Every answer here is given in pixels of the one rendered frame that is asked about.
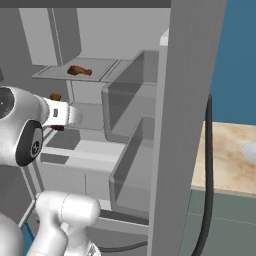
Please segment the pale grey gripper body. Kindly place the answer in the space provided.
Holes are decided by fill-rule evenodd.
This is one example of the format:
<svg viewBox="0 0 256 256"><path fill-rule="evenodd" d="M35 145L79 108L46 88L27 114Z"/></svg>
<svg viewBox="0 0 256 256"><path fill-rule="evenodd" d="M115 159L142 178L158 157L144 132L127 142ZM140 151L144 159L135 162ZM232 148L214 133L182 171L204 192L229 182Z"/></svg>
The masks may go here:
<svg viewBox="0 0 256 256"><path fill-rule="evenodd" d="M66 126L80 125L83 119L82 112L72 105L67 106Z"/></svg>

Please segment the grey glass fridge shelf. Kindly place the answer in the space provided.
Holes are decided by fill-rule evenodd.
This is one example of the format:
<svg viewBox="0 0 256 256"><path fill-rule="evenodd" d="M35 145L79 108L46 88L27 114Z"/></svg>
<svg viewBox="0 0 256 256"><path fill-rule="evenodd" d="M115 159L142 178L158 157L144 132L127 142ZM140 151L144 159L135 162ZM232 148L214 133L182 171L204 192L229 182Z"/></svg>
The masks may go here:
<svg viewBox="0 0 256 256"><path fill-rule="evenodd" d="M64 66L47 66L35 73L33 78L99 82L116 62L116 59L75 58ZM92 74L90 76L85 74L70 75L67 71L73 65L91 69Z"/></svg>

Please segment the grey fridge door bin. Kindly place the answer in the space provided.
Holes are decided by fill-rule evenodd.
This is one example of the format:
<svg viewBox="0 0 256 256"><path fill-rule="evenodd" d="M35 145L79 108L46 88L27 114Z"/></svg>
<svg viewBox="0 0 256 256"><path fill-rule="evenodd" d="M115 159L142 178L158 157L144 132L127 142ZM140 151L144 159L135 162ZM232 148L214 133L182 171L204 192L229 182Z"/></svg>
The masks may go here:
<svg viewBox="0 0 256 256"><path fill-rule="evenodd" d="M155 115L158 50L141 50L101 90L108 141L126 143L142 117Z"/></svg>
<svg viewBox="0 0 256 256"><path fill-rule="evenodd" d="M154 118L142 117L109 177L114 211L149 218L153 146Z"/></svg>

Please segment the grey fridge drawer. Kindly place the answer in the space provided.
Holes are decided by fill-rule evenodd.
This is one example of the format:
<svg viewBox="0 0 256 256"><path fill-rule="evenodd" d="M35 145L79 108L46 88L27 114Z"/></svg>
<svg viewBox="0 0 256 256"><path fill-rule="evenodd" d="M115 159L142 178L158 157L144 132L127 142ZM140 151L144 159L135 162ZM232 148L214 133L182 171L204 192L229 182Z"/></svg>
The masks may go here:
<svg viewBox="0 0 256 256"><path fill-rule="evenodd" d="M48 142L37 159L41 190L88 195L110 210L109 176L124 146L80 140L74 149Z"/></svg>

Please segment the grey fridge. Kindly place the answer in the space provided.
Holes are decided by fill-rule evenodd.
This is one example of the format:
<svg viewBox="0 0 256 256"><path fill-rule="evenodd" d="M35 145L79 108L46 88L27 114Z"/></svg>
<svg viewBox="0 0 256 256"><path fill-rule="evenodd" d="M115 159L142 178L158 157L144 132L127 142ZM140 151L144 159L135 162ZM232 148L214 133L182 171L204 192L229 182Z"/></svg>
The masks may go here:
<svg viewBox="0 0 256 256"><path fill-rule="evenodd" d="M127 59L142 48L156 48L168 19L162 8L0 8L0 84L98 105L101 82L32 76L75 57Z"/></svg>

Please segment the grey fridge door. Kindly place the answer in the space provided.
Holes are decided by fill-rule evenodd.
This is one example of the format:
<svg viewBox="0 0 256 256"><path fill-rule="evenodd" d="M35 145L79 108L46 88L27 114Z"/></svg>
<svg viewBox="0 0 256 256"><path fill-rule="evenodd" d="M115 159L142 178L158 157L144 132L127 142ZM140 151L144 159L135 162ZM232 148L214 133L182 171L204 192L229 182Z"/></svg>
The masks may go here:
<svg viewBox="0 0 256 256"><path fill-rule="evenodd" d="M171 0L158 47L149 218L122 214L136 239L108 256L178 256L227 0Z"/></svg>

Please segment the white round dish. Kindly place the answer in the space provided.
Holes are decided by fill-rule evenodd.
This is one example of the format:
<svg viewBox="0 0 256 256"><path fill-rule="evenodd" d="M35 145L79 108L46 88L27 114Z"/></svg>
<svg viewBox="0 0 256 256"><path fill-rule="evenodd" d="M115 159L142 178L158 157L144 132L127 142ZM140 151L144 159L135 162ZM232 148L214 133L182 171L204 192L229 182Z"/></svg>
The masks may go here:
<svg viewBox="0 0 256 256"><path fill-rule="evenodd" d="M256 142L250 142L242 146L243 156L256 165Z"/></svg>

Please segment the grey-green base cupboard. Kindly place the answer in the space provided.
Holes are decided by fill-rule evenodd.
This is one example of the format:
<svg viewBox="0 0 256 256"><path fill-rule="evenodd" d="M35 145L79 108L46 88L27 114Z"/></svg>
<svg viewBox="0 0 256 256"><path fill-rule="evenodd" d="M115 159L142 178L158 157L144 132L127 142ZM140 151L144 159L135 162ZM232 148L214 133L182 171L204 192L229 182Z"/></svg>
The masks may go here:
<svg viewBox="0 0 256 256"><path fill-rule="evenodd" d="M191 256L204 211L204 193L191 191L179 256ZM256 199L214 195L211 227L202 256L256 256Z"/></svg>

